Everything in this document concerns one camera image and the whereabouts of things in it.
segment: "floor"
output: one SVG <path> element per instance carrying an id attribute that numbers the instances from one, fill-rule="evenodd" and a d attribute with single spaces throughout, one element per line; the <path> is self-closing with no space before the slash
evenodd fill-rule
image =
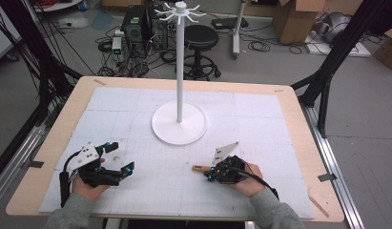
<path id="1" fill-rule="evenodd" d="M 103 11 L 99 6 L 92 6 L 83 14 L 90 25 L 64 35 L 96 73 L 102 65 L 102 55 L 94 40 L 120 25 L 122 16 L 117 12 Z M 199 18 L 201 24 L 209 26 L 211 19 L 214 16 Z M 247 19 L 250 26 L 245 30 L 249 31 L 244 33 L 275 37 L 272 27 L 251 31 L 270 25 L 268 19 Z M 69 66 L 80 73 L 92 74 L 59 34 L 56 37 Z M 269 52 L 257 52 L 249 50 L 248 44 L 248 41 L 240 42 L 241 54 L 234 60 L 231 34 L 219 34 L 219 43 L 206 52 L 222 72 L 220 78 L 212 77 L 212 81 L 291 85 L 314 73 L 325 59 L 324 55 L 307 53 L 304 47 L 290 50 L 289 47 L 269 44 Z M 363 45 L 371 53 L 378 47 L 369 41 L 363 42 Z M 158 60 L 150 67 L 161 63 Z M 175 66 L 160 66 L 144 77 L 174 79 Z M 37 103 L 37 92 L 24 62 L 1 60 L 0 155 Z M 326 133 L 364 227 L 392 228 L 392 71 L 372 56 L 347 57 L 332 81 Z M 46 221 L 46 218 L 11 217 L 5 212 L 25 171 L 25 168 L 20 170 L 0 201 L 0 228 L 39 228 Z M 345 221 L 305 222 L 305 225 L 307 228 L 348 228 Z M 92 219 L 91 228 L 101 228 L 101 220 Z"/>

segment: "white paper sheet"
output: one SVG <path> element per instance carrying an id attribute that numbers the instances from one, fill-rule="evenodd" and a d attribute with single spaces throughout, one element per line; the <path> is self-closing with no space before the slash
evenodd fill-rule
<path id="1" fill-rule="evenodd" d="M 311 31 L 305 39 L 306 42 L 306 50 L 310 54 L 329 54 L 332 49 L 329 47 L 329 43 L 324 41 L 320 36 L 317 36 L 314 31 Z M 370 57 L 371 52 L 365 48 L 361 42 L 356 44 L 356 47 L 351 50 L 348 56 L 355 57 Z"/>
<path id="2" fill-rule="evenodd" d="M 88 141 L 95 146 L 117 141 L 119 148 L 103 155 L 104 167 L 119 170 L 134 161 L 134 173 L 109 189 L 94 213 L 253 220 L 247 198 L 192 171 L 193 165 L 212 165 L 215 148 L 239 141 L 233 155 L 259 165 L 280 200 L 301 218 L 314 217 L 276 96 L 184 92 L 185 102 L 197 105 L 208 118 L 206 134 L 187 146 L 166 144 L 152 130 L 154 112 L 172 100 L 175 91 L 96 89 L 59 159 L 40 212 L 59 207 L 58 174 L 71 154 Z"/>

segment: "cardboard box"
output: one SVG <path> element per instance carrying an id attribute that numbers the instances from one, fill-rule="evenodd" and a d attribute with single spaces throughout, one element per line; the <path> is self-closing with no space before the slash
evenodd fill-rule
<path id="1" fill-rule="evenodd" d="M 392 29 L 385 33 L 388 37 L 382 42 L 380 47 L 374 52 L 374 57 L 392 70 Z"/>
<path id="2" fill-rule="evenodd" d="M 273 27 L 281 44 L 304 44 L 325 0 L 279 0 Z"/>
<path id="3" fill-rule="evenodd" d="M 252 4 L 252 1 L 247 1 L 243 14 L 250 16 L 272 17 L 274 15 L 274 9 L 275 6 L 257 5 Z"/>

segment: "white jewelry stand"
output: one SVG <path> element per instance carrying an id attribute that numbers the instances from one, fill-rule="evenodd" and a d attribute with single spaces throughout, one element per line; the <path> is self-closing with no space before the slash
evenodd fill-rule
<path id="1" fill-rule="evenodd" d="M 233 54 L 234 59 L 237 59 L 237 56 L 240 54 L 240 40 L 239 40 L 239 30 L 240 30 L 240 22 L 242 21 L 243 12 L 245 10 L 246 0 L 241 0 L 239 5 L 239 11 L 237 13 L 237 26 L 234 30 L 234 39 L 233 39 Z"/>
<path id="2" fill-rule="evenodd" d="M 195 105 L 183 103 L 183 69 L 184 69 L 184 24 L 181 17 L 186 16 L 195 22 L 190 16 L 201 16 L 187 10 L 184 2 L 175 3 L 175 8 L 165 4 L 169 11 L 159 11 L 158 13 L 171 13 L 172 15 L 160 20 L 169 20 L 173 16 L 177 17 L 176 34 L 176 81 L 177 81 L 177 102 L 170 102 L 162 105 L 156 110 L 152 118 L 152 128 L 154 133 L 161 140 L 173 145 L 187 145 L 199 140 L 207 131 L 207 118 L 205 114 Z"/>

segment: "black wire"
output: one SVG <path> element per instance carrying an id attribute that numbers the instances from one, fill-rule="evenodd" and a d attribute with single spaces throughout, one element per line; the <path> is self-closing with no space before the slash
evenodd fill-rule
<path id="1" fill-rule="evenodd" d="M 159 64 L 159 65 L 156 65 L 156 66 L 152 67 L 151 70 L 154 70 L 155 68 L 159 68 L 160 66 L 165 65 L 165 64 L 166 64 L 166 63 L 163 62 L 163 63 L 161 63 L 161 64 Z"/>
<path id="2" fill-rule="evenodd" d="M 374 44 L 376 44 L 376 45 L 380 45 L 381 44 L 381 42 L 383 41 L 383 39 L 382 39 L 382 36 L 379 36 L 379 35 L 376 35 L 376 34 L 373 34 L 373 33 L 371 33 L 371 32 L 365 32 L 362 36 L 361 36 L 361 38 L 360 38 L 360 42 L 364 42 L 364 41 L 369 41 L 369 42 L 371 42 L 371 43 L 374 43 Z"/>
<path id="3" fill-rule="evenodd" d="M 290 46 L 290 48 L 288 48 L 288 51 L 292 54 L 302 54 L 302 49 L 300 47 L 294 46 L 294 45 Z"/>
<path id="4" fill-rule="evenodd" d="M 110 35 L 108 35 L 108 33 L 109 33 L 110 31 L 116 29 L 116 28 L 121 28 L 121 26 L 114 26 L 113 28 L 111 28 L 111 29 L 107 30 L 106 32 L 104 32 L 104 34 L 105 34 L 107 37 L 109 37 L 110 39 L 113 39 L 114 34 L 113 34 L 113 36 L 110 36 Z"/>
<path id="5" fill-rule="evenodd" d="M 68 164 L 72 160 L 72 158 L 77 156 L 79 153 L 80 152 L 73 153 L 70 157 L 68 157 L 67 161 L 65 161 L 65 164 L 64 164 L 64 172 L 67 172 Z"/>
<path id="6" fill-rule="evenodd" d="M 134 72 L 135 72 L 135 74 L 136 74 L 137 76 L 139 76 L 139 77 L 145 75 L 146 73 L 149 72 L 148 64 L 145 63 L 145 62 L 137 63 L 137 64 L 134 66 Z"/>
<path id="7" fill-rule="evenodd" d="M 43 9 L 43 7 L 42 7 L 42 5 L 41 5 L 41 2 L 39 2 L 39 1 L 35 2 L 35 6 L 37 6 L 41 11 L 44 11 L 44 9 Z M 44 15 L 44 18 L 45 18 L 46 21 L 47 21 L 47 24 L 49 25 L 49 29 L 50 29 L 50 31 L 51 31 L 51 34 L 52 34 L 52 37 L 53 37 L 53 40 L 54 40 L 54 42 L 55 42 L 55 44 L 56 44 L 56 48 L 57 48 L 57 49 L 55 48 L 54 44 L 52 43 L 52 39 L 51 39 L 51 37 L 49 36 L 49 34 L 47 33 L 47 30 L 45 29 L 45 27 L 44 27 L 44 25 L 43 25 L 43 23 L 42 23 L 42 20 L 39 20 L 39 22 L 40 22 L 40 24 L 41 24 L 41 28 L 43 28 L 44 33 L 47 35 L 47 37 L 48 37 L 48 39 L 49 39 L 49 41 L 50 41 L 50 43 L 51 43 L 53 49 L 55 50 L 55 53 L 56 53 L 58 59 L 61 59 L 61 60 L 63 61 L 63 64 L 66 65 L 65 59 L 64 59 L 64 57 L 63 57 L 63 55 L 62 55 L 62 52 L 61 52 L 61 50 L 60 50 L 60 48 L 59 48 L 58 42 L 57 42 L 57 40 L 56 40 L 56 37 L 55 37 L 55 35 L 54 35 L 53 31 L 52 31 L 51 24 L 50 24 L 50 22 L 49 22 L 50 19 L 46 16 L 45 13 L 43 13 L 43 15 Z"/>
<path id="8" fill-rule="evenodd" d="M 339 23 L 337 26 L 333 27 L 332 30 L 330 30 L 330 31 L 328 31 L 328 32 L 333 31 L 333 30 L 334 30 L 335 28 L 337 28 L 338 26 L 347 25 L 347 24 L 348 24 L 348 22 Z M 309 42 L 304 43 L 304 45 L 313 45 L 315 48 L 317 48 L 317 50 L 318 50 L 321 54 L 326 55 L 326 53 L 322 52 L 322 51 L 320 50 L 320 48 L 319 48 L 317 45 L 318 45 L 318 44 L 325 44 L 325 43 L 327 43 L 327 42 L 313 43 L 313 41 L 315 40 L 315 38 L 317 38 L 317 36 L 320 36 L 320 34 L 316 34 L 314 37 L 312 37 L 312 39 L 311 39 Z"/>
<path id="9" fill-rule="evenodd" d="M 104 52 L 103 52 L 103 58 L 102 58 L 102 59 L 104 59 L 104 64 L 103 64 L 103 66 L 99 69 L 99 71 L 97 72 L 96 75 L 98 75 L 98 76 L 115 76 L 114 70 L 111 69 L 111 68 L 109 68 L 109 67 L 107 66 L 107 62 L 109 61 L 109 58 L 110 58 L 110 56 L 111 56 L 112 54 L 113 54 L 113 53 L 110 52 L 109 55 L 108 55 L 107 58 L 106 58 L 106 57 L 104 56 Z"/>
<path id="10" fill-rule="evenodd" d="M 157 60 L 159 60 L 159 59 L 160 59 L 160 56 L 159 56 L 157 59 L 155 59 L 155 60 L 149 62 L 148 65 L 154 64 L 154 63 L 155 63 Z"/>
<path id="11" fill-rule="evenodd" d="M 46 15 L 44 13 L 44 10 L 41 8 L 41 13 L 43 15 Z M 89 69 L 89 71 L 95 75 L 95 73 L 92 71 L 92 69 L 89 67 L 89 65 L 86 63 L 86 61 L 82 58 L 82 56 L 80 56 L 80 54 L 77 52 L 77 50 L 73 47 L 73 45 L 71 45 L 71 43 L 68 41 L 68 39 L 64 36 L 63 32 L 60 31 L 51 20 L 48 20 L 48 22 L 50 22 L 55 28 L 56 30 L 59 32 L 59 34 L 62 36 L 62 38 L 64 38 L 64 40 L 68 43 L 68 45 L 70 46 L 70 48 L 74 51 L 74 53 L 79 57 L 79 59 L 83 62 L 83 64 Z"/>
<path id="12" fill-rule="evenodd" d="M 100 51 L 105 52 L 105 53 L 110 53 L 112 52 L 113 49 L 113 40 L 107 40 L 100 42 L 97 47 Z"/>
<path id="13" fill-rule="evenodd" d="M 248 48 L 251 51 L 258 51 L 258 52 L 269 52 L 270 46 L 261 41 L 251 41 L 248 44 Z"/>
<path id="14" fill-rule="evenodd" d="M 248 172 L 246 172 L 246 171 L 244 171 L 244 170 L 241 170 L 241 169 L 232 167 L 232 166 L 225 167 L 225 169 L 232 170 L 232 171 L 238 172 L 238 173 L 241 174 L 241 175 L 245 175 L 245 176 L 247 176 L 247 177 L 250 177 L 250 178 L 255 179 L 257 182 L 259 182 L 259 183 L 262 184 L 263 186 L 265 186 L 265 187 L 267 187 L 268 189 L 270 189 L 270 190 L 273 192 L 273 194 L 276 196 L 276 198 L 279 199 L 279 194 L 278 194 L 277 190 L 276 190 L 275 188 L 272 188 L 272 187 L 271 187 L 266 181 L 264 181 L 261 177 L 255 175 L 255 174 L 248 173 Z"/>
<path id="15" fill-rule="evenodd" d="M 34 65 L 34 66 L 31 65 L 31 62 L 32 62 L 32 64 L 34 64 L 34 63 L 36 63 L 36 62 L 33 62 L 33 61 L 32 61 L 32 60 L 33 60 L 32 56 L 30 56 L 30 55 L 20 46 L 20 43 L 17 42 L 17 40 L 14 38 L 14 36 L 11 34 L 11 32 L 8 31 L 8 30 L 6 29 L 6 26 L 0 24 L 0 30 L 2 31 L 2 33 L 3 33 L 4 35 L 7 36 L 7 38 L 8 38 L 9 41 L 12 43 L 12 45 L 19 51 L 20 56 L 23 58 L 23 60 L 25 61 L 26 65 L 27 65 L 27 68 L 29 69 L 29 73 L 30 73 L 30 76 L 31 76 L 31 79 L 32 79 L 34 88 L 37 90 L 37 92 L 39 92 L 38 86 L 37 86 L 37 84 L 35 83 L 35 80 L 34 80 L 34 78 L 39 78 L 39 74 L 38 74 L 38 72 L 37 72 L 37 70 L 36 70 L 36 69 L 38 69 L 38 65 L 37 65 L 37 64 Z"/>
<path id="16" fill-rule="evenodd" d="M 253 29 L 253 30 L 244 30 L 244 29 L 241 29 L 241 30 L 242 31 L 261 31 L 261 30 L 264 30 L 264 29 L 267 29 L 267 28 L 270 28 L 270 27 L 273 27 L 273 25 L 262 27 L 262 28 L 258 28 L 258 29 Z"/>
<path id="17" fill-rule="evenodd" d="M 216 16 L 216 15 L 213 14 L 213 13 L 209 13 L 209 12 L 206 12 L 206 11 L 203 11 L 203 10 L 200 10 L 200 12 L 205 13 L 205 14 L 208 14 L 208 15 L 212 15 L 212 16 L 216 17 L 217 19 L 221 19 L 220 17 Z"/>
<path id="18" fill-rule="evenodd" d="M 171 54 L 172 57 L 165 57 L 165 55 L 167 54 Z M 167 64 L 172 64 L 175 63 L 175 56 L 176 56 L 176 52 L 175 50 L 166 50 L 160 53 L 160 58 L 163 60 L 163 62 L 167 63 Z"/>
<path id="19" fill-rule="evenodd" d="M 5 29 L 7 30 L 8 28 L 6 28 L 6 23 L 5 20 L 2 17 L 2 13 L 0 12 L 0 19 L 2 20 L 2 25 L 4 25 Z"/>

